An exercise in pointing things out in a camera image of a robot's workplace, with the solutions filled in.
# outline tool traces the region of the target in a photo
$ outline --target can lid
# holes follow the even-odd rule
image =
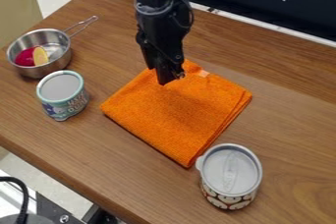
[[[247,148],[232,143],[211,148],[198,169],[209,187],[226,196],[249,194],[262,178],[258,158]]]
[[[76,96],[84,85],[83,78],[73,71],[49,74],[37,85],[38,97],[45,102],[63,102]]]

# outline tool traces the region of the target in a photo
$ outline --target orange towel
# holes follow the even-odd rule
[[[120,126],[191,167],[252,98],[244,88],[190,61],[186,77],[162,86],[144,70],[101,104]]]

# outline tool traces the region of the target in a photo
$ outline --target metal bowl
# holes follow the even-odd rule
[[[7,49],[8,61],[23,76],[41,79],[46,75],[59,71],[67,67],[72,58],[71,53],[71,37],[84,30],[89,24],[98,20],[96,16],[79,22],[64,31],[54,28],[44,28],[30,31],[17,40],[15,40]],[[67,35],[66,31],[83,25],[84,27],[71,35]],[[39,66],[21,66],[15,63],[16,57],[25,49],[41,46],[48,54],[49,62]]]

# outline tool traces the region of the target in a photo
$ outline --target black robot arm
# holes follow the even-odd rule
[[[148,69],[165,85],[185,76],[183,38],[194,22],[189,0],[136,0],[137,43]]]

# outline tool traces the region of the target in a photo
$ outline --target folded towel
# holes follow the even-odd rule
[[[144,70],[101,104],[120,126],[191,167],[252,98],[244,88],[186,61],[186,77],[165,86]]]

